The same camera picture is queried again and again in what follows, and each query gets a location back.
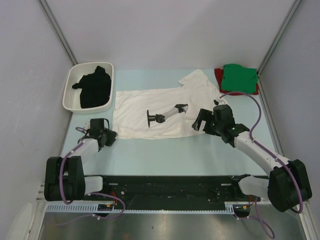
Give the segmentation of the white t-shirt with robot print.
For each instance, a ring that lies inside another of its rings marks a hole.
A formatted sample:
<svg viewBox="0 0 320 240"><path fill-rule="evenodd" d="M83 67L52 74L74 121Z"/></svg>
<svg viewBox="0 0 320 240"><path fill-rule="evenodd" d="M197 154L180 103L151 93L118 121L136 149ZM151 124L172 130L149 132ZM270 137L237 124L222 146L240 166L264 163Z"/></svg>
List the white t-shirt with robot print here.
<svg viewBox="0 0 320 240"><path fill-rule="evenodd" d="M112 129L120 139L172 139L201 134L192 128L200 109L212 110L219 89L197 69L174 88L118 91Z"/></svg>

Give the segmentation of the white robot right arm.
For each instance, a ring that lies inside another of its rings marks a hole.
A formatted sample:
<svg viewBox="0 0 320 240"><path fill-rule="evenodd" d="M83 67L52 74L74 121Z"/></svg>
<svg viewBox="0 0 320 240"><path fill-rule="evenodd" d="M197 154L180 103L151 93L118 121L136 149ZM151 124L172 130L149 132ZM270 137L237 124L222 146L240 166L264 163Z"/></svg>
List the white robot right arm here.
<svg viewBox="0 0 320 240"><path fill-rule="evenodd" d="M200 109L195 122L195 131L221 137L222 141L238 149L252 159L267 174L268 178L243 176L230 188L231 196L242 201L248 195L267 199L280 212L295 206L303 206L313 194L304 163L270 151L250 136L250 130L236 123L229 105L217 105L213 110Z"/></svg>

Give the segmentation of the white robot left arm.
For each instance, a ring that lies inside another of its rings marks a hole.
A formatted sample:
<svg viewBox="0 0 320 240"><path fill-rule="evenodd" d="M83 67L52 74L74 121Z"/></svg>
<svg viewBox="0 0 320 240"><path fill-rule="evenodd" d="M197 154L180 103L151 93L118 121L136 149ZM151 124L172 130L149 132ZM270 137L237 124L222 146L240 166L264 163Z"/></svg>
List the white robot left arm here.
<svg viewBox="0 0 320 240"><path fill-rule="evenodd" d="M101 176L85 176L83 166L104 147L111 147L117 133L110 129L106 118L92 118L85 127L77 127L83 136L64 156L53 156L46 161L44 198L48 202L62 201L66 205L82 200L93 193L98 199L110 196L111 188Z"/></svg>

